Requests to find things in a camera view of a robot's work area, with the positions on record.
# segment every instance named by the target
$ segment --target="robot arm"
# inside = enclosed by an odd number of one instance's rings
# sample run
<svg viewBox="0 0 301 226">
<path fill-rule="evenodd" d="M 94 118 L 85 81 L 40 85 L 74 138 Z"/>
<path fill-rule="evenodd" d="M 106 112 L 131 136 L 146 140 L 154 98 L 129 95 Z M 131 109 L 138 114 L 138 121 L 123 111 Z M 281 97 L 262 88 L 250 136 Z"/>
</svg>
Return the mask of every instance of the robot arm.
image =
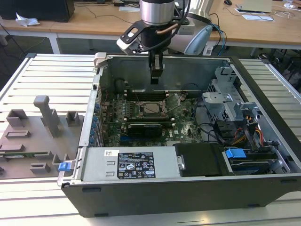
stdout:
<svg viewBox="0 0 301 226">
<path fill-rule="evenodd" d="M 205 18 L 209 16 L 203 14 L 203 7 L 209 5 L 206 7 L 209 12 L 213 0 L 187 1 L 185 8 L 185 0 L 183 0 L 183 10 L 180 12 L 175 7 L 174 0 L 140 0 L 141 20 L 131 25 L 117 41 L 117 45 L 128 55 L 148 52 L 151 84 L 158 84 L 158 79 L 163 72 L 163 51 L 179 32 L 181 25 L 189 25 L 187 16 L 190 14 L 197 20 L 205 19 L 206 25 L 208 21 L 211 22 Z"/>
</svg>

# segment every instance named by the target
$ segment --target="red wire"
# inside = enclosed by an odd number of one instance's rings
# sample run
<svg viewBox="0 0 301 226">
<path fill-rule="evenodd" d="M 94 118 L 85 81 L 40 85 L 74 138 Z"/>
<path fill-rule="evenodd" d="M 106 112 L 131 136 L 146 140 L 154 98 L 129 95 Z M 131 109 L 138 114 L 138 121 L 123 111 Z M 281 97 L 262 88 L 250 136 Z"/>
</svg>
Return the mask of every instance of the red wire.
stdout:
<svg viewBox="0 0 301 226">
<path fill-rule="evenodd" d="M 242 128 L 239 128 L 238 130 L 236 130 L 234 140 L 236 140 L 237 133 L 238 133 L 238 131 L 240 131 L 240 130 L 242 130 Z"/>
</svg>

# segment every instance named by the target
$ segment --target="aluminum extrusion table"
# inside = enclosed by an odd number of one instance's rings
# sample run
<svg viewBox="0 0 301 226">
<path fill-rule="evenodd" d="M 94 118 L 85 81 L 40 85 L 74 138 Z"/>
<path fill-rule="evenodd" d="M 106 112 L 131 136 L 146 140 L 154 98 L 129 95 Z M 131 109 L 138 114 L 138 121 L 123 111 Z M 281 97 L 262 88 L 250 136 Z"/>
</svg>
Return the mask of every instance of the aluminum extrusion table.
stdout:
<svg viewBox="0 0 301 226">
<path fill-rule="evenodd" d="M 92 55 L 37 54 L 26 58 L 0 92 L 0 132 L 11 109 L 39 115 L 36 95 L 49 95 L 59 115 L 76 110 L 85 115 L 94 76 Z M 241 60 L 296 136 L 301 139 L 301 96 L 268 64 Z M 243 87 L 245 95 L 250 95 Z M 56 178 L 0 180 L 0 225 L 257 225 L 299 226 L 301 192 L 288 193 L 264 208 L 187 213 L 83 218 L 56 184 Z"/>
</svg>

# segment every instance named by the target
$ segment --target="yellow wire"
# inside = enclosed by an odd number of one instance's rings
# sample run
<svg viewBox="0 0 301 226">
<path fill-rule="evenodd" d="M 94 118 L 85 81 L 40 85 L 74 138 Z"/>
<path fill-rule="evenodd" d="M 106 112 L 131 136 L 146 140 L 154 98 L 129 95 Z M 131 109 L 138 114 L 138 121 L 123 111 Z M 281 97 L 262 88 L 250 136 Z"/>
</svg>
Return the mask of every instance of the yellow wire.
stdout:
<svg viewBox="0 0 301 226">
<path fill-rule="evenodd" d="M 243 135 L 240 139 L 238 139 L 237 141 L 235 141 L 234 143 L 232 143 L 231 145 L 235 145 L 237 143 L 239 143 L 240 141 L 242 141 L 243 139 L 245 139 L 245 135 Z"/>
</svg>

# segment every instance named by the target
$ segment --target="warning label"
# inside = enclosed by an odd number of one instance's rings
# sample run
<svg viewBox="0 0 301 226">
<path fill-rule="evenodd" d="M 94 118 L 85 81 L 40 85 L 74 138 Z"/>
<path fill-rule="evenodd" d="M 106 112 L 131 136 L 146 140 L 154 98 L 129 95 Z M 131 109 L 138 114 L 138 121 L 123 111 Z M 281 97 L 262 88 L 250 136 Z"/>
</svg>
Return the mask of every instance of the warning label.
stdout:
<svg viewBox="0 0 301 226">
<path fill-rule="evenodd" d="M 117 177 L 119 179 L 155 178 L 153 152 L 119 153 Z"/>
</svg>

